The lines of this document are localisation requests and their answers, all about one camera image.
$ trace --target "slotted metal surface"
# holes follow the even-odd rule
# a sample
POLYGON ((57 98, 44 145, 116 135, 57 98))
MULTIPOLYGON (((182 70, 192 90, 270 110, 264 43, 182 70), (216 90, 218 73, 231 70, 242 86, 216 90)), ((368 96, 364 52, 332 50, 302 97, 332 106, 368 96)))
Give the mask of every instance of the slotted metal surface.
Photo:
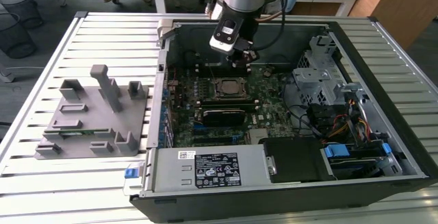
MULTIPOLYGON (((164 17, 203 18, 202 15, 183 14, 89 13, 87 18, 73 20, 0 144, 1 223, 149 223, 121 192, 124 168, 129 163, 144 160, 144 154, 117 158, 35 160, 33 153, 59 103, 56 88, 65 78, 77 78, 84 86, 96 86, 96 80, 89 78, 93 64, 108 65, 108 75, 117 84, 140 80, 151 88, 143 127, 147 137, 159 52, 156 26, 157 20, 164 17)), ((395 45, 383 37, 383 32, 363 18, 290 17, 288 20, 339 22, 418 138, 438 161, 437 93, 418 67, 394 50, 395 45)), ((347 62, 343 61, 343 64, 352 75, 347 62)), ((145 138, 141 149, 145 149, 145 138)), ((398 194, 363 208, 203 223, 413 223, 418 220, 421 223, 437 223, 437 187, 398 194)))

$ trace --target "white label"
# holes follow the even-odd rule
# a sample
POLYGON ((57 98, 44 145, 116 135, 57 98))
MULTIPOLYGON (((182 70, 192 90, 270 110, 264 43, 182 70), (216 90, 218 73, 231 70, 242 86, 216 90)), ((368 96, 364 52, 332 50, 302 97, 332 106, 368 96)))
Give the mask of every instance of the white label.
POLYGON ((230 177, 228 181, 235 181, 235 180, 240 180, 240 177, 239 176, 230 177))
POLYGON ((194 159, 196 155, 196 151, 179 151, 178 159, 194 159))

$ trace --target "cpu socket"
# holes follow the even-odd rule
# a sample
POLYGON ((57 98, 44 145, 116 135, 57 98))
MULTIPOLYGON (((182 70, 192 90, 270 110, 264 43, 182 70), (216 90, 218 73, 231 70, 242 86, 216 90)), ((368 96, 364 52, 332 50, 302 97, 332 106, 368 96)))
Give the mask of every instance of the cpu socket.
POLYGON ((246 99, 247 91, 243 78, 218 78, 214 80, 216 99, 246 99))

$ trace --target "table leg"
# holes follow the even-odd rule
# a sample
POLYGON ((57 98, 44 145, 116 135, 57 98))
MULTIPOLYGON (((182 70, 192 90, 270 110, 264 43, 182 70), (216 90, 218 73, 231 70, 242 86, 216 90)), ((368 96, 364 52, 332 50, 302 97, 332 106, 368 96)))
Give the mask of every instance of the table leg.
POLYGON ((351 8, 356 0, 344 0, 339 6, 339 10, 336 12, 336 16, 348 16, 351 8))
POLYGON ((156 13, 166 14, 166 0, 155 0, 156 13))
POLYGON ((4 83, 11 83, 13 79, 15 79, 13 74, 0 63, 0 80, 3 80, 4 83))

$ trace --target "power supply label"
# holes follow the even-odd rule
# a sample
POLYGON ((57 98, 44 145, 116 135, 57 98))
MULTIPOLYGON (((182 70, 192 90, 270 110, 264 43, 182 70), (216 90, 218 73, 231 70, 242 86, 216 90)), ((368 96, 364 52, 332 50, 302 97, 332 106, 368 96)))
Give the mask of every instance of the power supply label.
POLYGON ((198 188, 242 186, 238 153, 195 156, 198 188))

